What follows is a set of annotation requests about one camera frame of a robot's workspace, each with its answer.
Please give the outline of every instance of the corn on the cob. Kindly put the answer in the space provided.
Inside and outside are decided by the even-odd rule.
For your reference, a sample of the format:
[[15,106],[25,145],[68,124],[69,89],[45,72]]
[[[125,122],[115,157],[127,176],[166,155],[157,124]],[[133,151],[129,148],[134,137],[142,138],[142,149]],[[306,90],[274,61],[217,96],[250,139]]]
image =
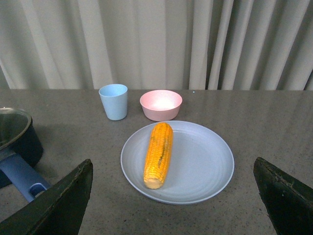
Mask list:
[[143,180],[146,187],[160,188],[165,181],[170,165],[173,145],[173,129],[168,123],[155,125],[151,132],[146,155]]

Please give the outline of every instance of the plate rim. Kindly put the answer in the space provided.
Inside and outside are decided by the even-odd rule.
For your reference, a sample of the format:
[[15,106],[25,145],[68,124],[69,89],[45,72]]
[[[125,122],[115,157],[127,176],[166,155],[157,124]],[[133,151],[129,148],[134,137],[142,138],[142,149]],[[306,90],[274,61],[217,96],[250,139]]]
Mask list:
[[[137,132],[140,132],[142,129],[144,128],[147,128],[149,126],[154,126],[156,124],[158,124],[159,122],[166,122],[166,123],[188,123],[188,124],[192,124],[192,125],[197,125],[197,126],[200,126],[201,128],[204,128],[204,129],[207,129],[208,131],[214,133],[219,139],[222,140],[222,142],[225,144],[225,146],[227,147],[227,149],[229,150],[230,152],[230,155],[231,155],[231,159],[232,159],[232,171],[231,171],[231,174],[227,180],[227,182],[223,185],[223,187],[221,187],[221,189],[219,189],[218,191],[216,191],[215,193],[213,193],[212,195],[208,196],[208,197],[204,197],[204,198],[201,198],[201,199],[198,199],[198,200],[190,200],[190,201],[185,201],[185,202],[177,202],[177,201],[170,201],[170,200],[164,200],[164,199],[161,199],[161,198],[157,198],[157,197],[154,197],[154,196],[151,196],[150,194],[142,191],[141,189],[139,189],[128,177],[128,175],[126,174],[125,172],[125,169],[124,169],[124,166],[123,166],[123,152],[124,152],[124,149],[125,149],[125,146],[127,145],[128,141],[135,135],[137,134]],[[197,123],[194,123],[194,122],[189,122],[189,121],[181,121],[181,120],[169,120],[169,121],[159,121],[159,122],[155,122],[155,123],[151,123],[149,125],[146,125],[146,126],[143,126],[141,127],[140,129],[138,129],[137,131],[135,131],[133,134],[131,134],[131,136],[126,140],[126,142],[124,143],[123,145],[123,148],[122,148],[122,151],[121,151],[121,156],[120,156],[120,164],[121,164],[121,168],[122,168],[122,171],[123,171],[123,174],[125,176],[125,178],[127,179],[127,181],[137,190],[139,191],[140,193],[142,193],[143,195],[145,195],[146,197],[150,198],[150,199],[153,199],[155,201],[158,201],[158,202],[161,202],[161,203],[165,203],[165,204],[171,204],[171,205],[190,205],[190,204],[195,204],[195,203],[199,203],[199,202],[203,202],[205,200],[208,200],[209,198],[212,198],[214,196],[216,196],[217,194],[219,194],[221,191],[223,191],[225,189],[225,187],[229,184],[229,182],[231,181],[232,177],[233,177],[233,174],[234,174],[234,170],[235,170],[235,160],[234,160],[234,155],[230,149],[230,147],[228,146],[228,144],[226,143],[226,141],[220,136],[218,135],[216,132],[212,131],[211,129],[205,127],[205,126],[202,126],[200,124],[197,124]]]

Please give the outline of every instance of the gray countertop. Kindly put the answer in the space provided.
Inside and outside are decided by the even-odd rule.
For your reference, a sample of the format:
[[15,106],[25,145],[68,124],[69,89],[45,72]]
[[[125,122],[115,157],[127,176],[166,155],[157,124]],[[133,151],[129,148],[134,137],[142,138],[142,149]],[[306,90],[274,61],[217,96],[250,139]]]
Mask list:
[[[177,91],[178,116],[220,135],[235,160],[234,175],[218,195],[193,205],[167,205],[138,192],[124,177],[120,154],[147,119],[130,90],[128,115],[108,120],[97,90],[2,90],[0,107],[22,108],[44,147],[35,169],[57,183],[84,159],[93,183],[80,235],[276,234],[259,196],[253,164],[263,157],[313,187],[313,93],[287,91]],[[13,185],[0,189],[0,221],[27,204]]]

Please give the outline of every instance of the cup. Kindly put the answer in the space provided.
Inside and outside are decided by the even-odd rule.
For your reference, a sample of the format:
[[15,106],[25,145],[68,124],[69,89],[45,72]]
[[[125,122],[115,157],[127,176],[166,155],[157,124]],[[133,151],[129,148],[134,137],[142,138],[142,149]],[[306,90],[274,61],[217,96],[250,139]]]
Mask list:
[[127,115],[127,87],[110,84],[99,90],[99,95],[108,119],[117,121]]

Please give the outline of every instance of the pot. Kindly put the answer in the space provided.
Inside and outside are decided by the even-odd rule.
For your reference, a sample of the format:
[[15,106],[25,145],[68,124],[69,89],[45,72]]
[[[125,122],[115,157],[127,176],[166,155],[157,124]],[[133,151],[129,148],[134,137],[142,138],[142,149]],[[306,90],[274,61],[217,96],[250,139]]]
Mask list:
[[0,188],[10,183],[31,202],[50,184],[32,167],[43,154],[43,147],[29,113],[22,109],[0,109]]

